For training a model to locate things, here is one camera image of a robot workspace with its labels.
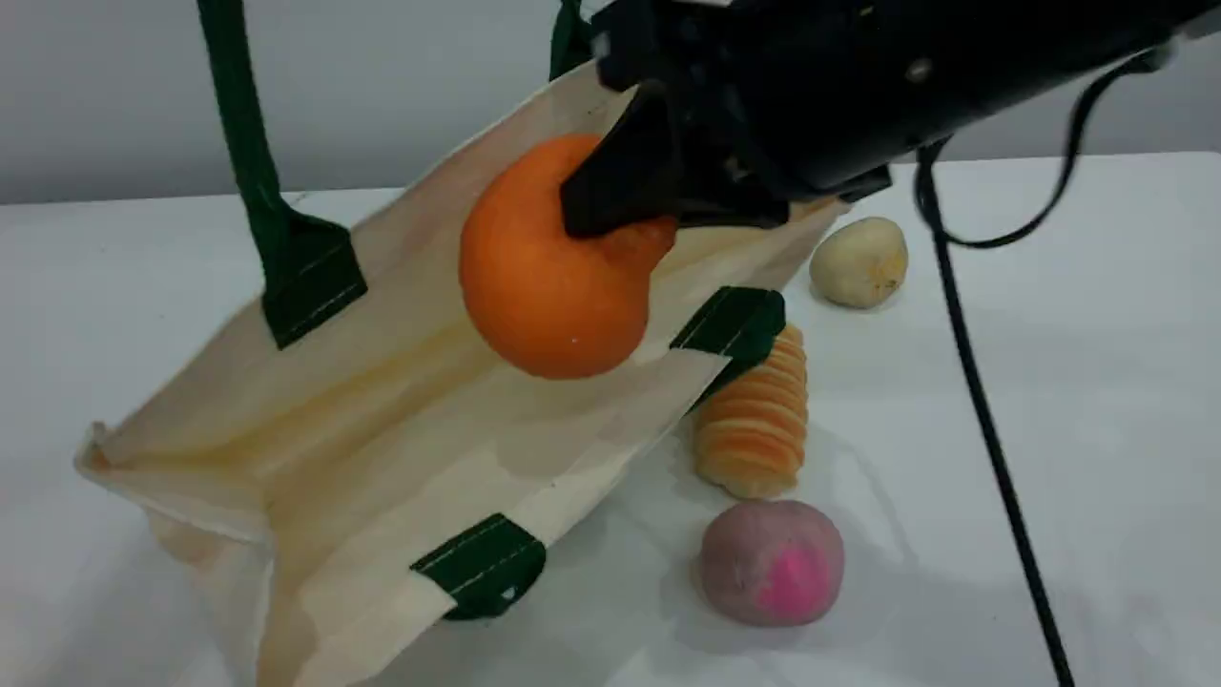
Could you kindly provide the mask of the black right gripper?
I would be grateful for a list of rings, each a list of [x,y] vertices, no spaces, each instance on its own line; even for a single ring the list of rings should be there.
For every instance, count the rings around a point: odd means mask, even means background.
[[[833,181],[791,153],[780,74],[751,70],[757,28],[729,6],[613,1],[593,13],[593,67],[632,100],[560,185],[564,229],[592,239],[629,223],[674,218],[683,229],[777,229],[791,204],[858,201],[888,190],[888,162]]]

